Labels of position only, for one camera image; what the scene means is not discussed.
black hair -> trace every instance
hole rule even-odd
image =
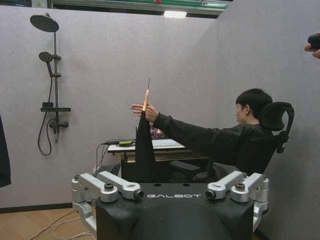
[[[240,104],[242,108],[246,105],[252,109],[253,116],[258,119],[261,110],[273,102],[272,97],[259,88],[249,89],[241,93],[235,104]]]

hand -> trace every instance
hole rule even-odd
[[[317,59],[320,59],[320,49],[319,50],[311,49],[311,44],[310,43],[305,45],[304,50],[306,52],[313,52],[312,56],[314,56]]]
[[[131,104],[130,109],[133,110],[134,114],[137,114],[139,117],[141,117],[142,108],[144,107],[143,104]],[[145,109],[145,119],[148,122],[154,123],[156,118],[158,117],[159,112],[156,111],[156,108],[152,106],[150,103],[147,103],[146,109]]]

handheld shower head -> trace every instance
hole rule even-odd
[[[52,61],[52,55],[50,53],[48,53],[47,51],[42,51],[39,54],[39,58],[41,61],[46,63],[50,77],[52,77],[53,74],[52,74],[52,69],[51,69],[51,65],[50,65],[50,62]]]
[[[59,24],[48,13],[45,15],[32,15],[30,22],[37,29],[48,33],[54,33],[59,30]]]
[[[40,52],[39,58],[41,61],[43,61],[45,63],[50,63],[52,61],[52,56],[47,51]]]

rain shower head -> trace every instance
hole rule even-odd
[[[59,30],[58,23],[53,20],[48,13],[45,15],[32,15],[30,17],[30,22],[37,29],[48,33],[54,33]]]

logo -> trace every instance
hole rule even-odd
[[[163,194],[148,194],[146,197],[149,199],[191,199],[199,198],[201,194],[174,194],[174,195],[163,195]]]

